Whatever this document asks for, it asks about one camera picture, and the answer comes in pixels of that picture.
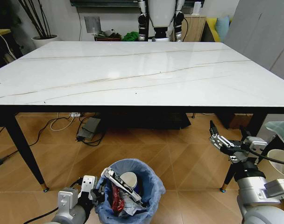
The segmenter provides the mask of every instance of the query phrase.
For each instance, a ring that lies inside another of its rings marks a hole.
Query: tiled floor
[[[55,113],[20,113],[17,120],[32,143],[39,129],[55,117]],[[215,116],[202,114],[197,114],[191,119],[192,125],[182,130],[110,128],[98,147],[75,141],[78,120],[60,132],[48,127],[31,148],[50,191],[42,192],[21,156],[15,154],[0,166],[0,224],[23,223],[54,209],[59,190],[80,176],[99,176],[105,167],[124,158],[138,158],[149,164],[165,185],[167,191],[152,224],[241,223],[237,184],[232,181],[225,194],[218,190],[229,162],[209,143],[210,119],[224,136],[240,139],[238,130],[226,130]],[[54,127],[66,123],[62,119]],[[14,150],[7,131],[3,130],[0,157]],[[33,223],[44,223],[52,217]],[[94,212],[87,223],[99,223]]]

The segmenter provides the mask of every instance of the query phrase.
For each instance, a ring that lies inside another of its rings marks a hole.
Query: yellow cushion
[[[217,18],[206,18],[206,22],[208,24],[209,29],[212,32],[213,39],[215,40],[215,42],[221,42],[220,37],[215,29]]]

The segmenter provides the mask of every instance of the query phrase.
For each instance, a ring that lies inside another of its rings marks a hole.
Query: white wall
[[[239,0],[205,0],[201,14],[207,17],[232,16]],[[37,33],[17,0],[11,0],[14,11],[22,20],[22,24],[13,28],[16,41],[24,46],[23,53],[34,50],[31,37]],[[72,7],[70,0],[44,0],[42,1],[45,14],[48,18],[51,32],[58,34],[63,41],[77,41],[79,38],[80,25],[77,9]],[[131,31],[138,31],[137,18],[139,8],[134,7],[79,7],[82,25],[81,40],[90,41],[91,35],[86,32],[84,16],[99,16],[102,30],[114,28],[124,36]],[[184,13],[190,13],[191,9],[184,8]]]
[[[205,0],[201,14],[207,17],[233,17],[238,3],[239,0]]]

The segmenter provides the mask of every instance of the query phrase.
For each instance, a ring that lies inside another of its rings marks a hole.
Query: television
[[[70,0],[72,6],[76,7],[138,7],[136,0]],[[184,7],[194,7],[194,0],[185,0]]]

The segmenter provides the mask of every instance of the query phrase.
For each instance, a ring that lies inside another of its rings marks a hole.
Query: wooden cabinet
[[[191,16],[190,14],[185,14],[185,18],[189,24],[189,30],[187,36],[185,34],[187,32],[187,23],[185,20],[182,22],[182,40],[185,37],[185,42],[200,42],[204,25],[206,23],[205,16]]]

